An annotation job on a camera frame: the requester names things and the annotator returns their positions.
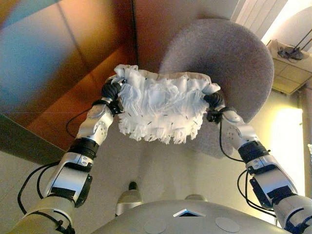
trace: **white fabric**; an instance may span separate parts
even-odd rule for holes
[[[159,139],[169,144],[194,139],[209,107],[203,94],[220,87],[199,73],[156,74],[138,70],[138,66],[119,65],[116,78],[124,78],[119,93],[124,113],[119,114],[119,129],[135,140]]]

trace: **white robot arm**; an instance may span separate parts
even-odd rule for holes
[[[75,233],[72,211],[87,198],[92,177],[89,172],[99,145],[105,140],[118,108],[113,105],[123,80],[103,87],[103,98],[94,103],[77,137],[58,164],[42,199],[28,211],[10,234]],[[297,195],[297,190],[275,158],[260,143],[253,128],[232,108],[225,107],[222,96],[205,96],[212,111],[209,121],[218,123],[238,150],[260,204],[273,208],[282,227],[293,234],[312,233],[312,200]]]
[[[43,199],[12,229],[10,234],[74,234],[72,211],[81,206],[89,193],[93,166],[99,145],[106,139],[123,79],[111,79],[102,88],[102,99],[93,103],[86,120],[80,125],[70,149],[52,174]]]
[[[260,143],[252,126],[246,124],[235,109],[225,107],[220,94],[205,96],[204,99],[212,109],[209,121],[222,127],[245,162],[261,206],[273,208],[285,230],[294,234],[312,233],[312,200],[297,194],[292,179]]]

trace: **grey fabric stool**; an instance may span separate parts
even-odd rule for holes
[[[274,66],[266,46],[245,27],[224,19],[200,19],[183,29],[170,43],[159,73],[198,72],[220,85],[226,104],[249,122],[266,101]],[[196,139],[186,146],[215,157],[219,130],[203,121]],[[226,153],[231,145],[222,138]]]

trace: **black joint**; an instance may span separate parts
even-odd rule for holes
[[[213,108],[215,108],[219,105],[222,105],[222,104],[224,105],[223,97],[219,93],[213,93],[210,95],[205,95],[204,100],[209,103],[210,107],[213,107]]]
[[[93,160],[97,156],[98,147],[99,145],[93,140],[79,138],[75,139],[67,152],[81,154]]]
[[[268,193],[269,198],[271,198],[272,202],[276,205],[278,205],[279,202],[283,200],[284,198],[287,198],[289,196],[294,196],[294,195],[297,195],[297,194],[294,194],[288,186],[274,189],[273,191]]]
[[[232,106],[226,106],[226,107],[222,108],[221,110],[219,110],[220,113],[223,113],[226,111],[234,111],[235,113],[237,112],[236,109]]]
[[[102,97],[111,98],[112,100],[116,100],[118,97],[118,93],[121,91],[121,85],[118,83],[111,83],[111,80],[104,84],[102,87]]]
[[[99,99],[99,100],[96,100],[95,102],[93,102],[92,103],[92,106],[94,106],[94,105],[98,105],[98,104],[105,104],[105,105],[109,105],[109,103],[108,102],[106,102],[106,101],[104,101],[104,100],[101,100],[101,99]]]
[[[65,199],[69,200],[69,201],[73,201],[74,202],[74,195],[75,195],[75,191],[74,190],[53,187],[51,189],[51,194],[48,195],[48,196],[63,197]]]
[[[80,195],[77,199],[77,202],[75,203],[75,207],[82,206],[84,202],[86,201],[88,194],[89,194],[90,187],[91,187],[92,179],[93,179],[92,176],[88,174],[87,179],[80,192]]]
[[[240,157],[245,163],[248,163],[256,158],[259,158],[264,155],[268,155],[269,152],[266,148],[260,143],[260,141],[251,141],[244,144],[238,149]]]
[[[250,184],[253,187],[253,192],[258,198],[260,204],[262,207],[265,207],[267,209],[272,208],[272,205],[270,201],[268,200],[267,196],[264,194],[261,186],[259,185],[258,181],[255,178],[252,178],[250,181]]]

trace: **ceiling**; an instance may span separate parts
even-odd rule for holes
[[[118,64],[139,62],[141,68],[157,72],[173,36],[195,19],[231,19],[261,39],[287,4],[136,0],[133,8],[128,0],[5,0],[0,15],[0,111],[67,150],[73,140],[65,131],[67,121],[100,97]],[[302,10],[275,30],[272,39],[293,44],[301,38],[307,24],[298,22],[309,14],[309,9]],[[294,24],[297,37],[288,33]],[[72,134],[84,118],[70,123]]]

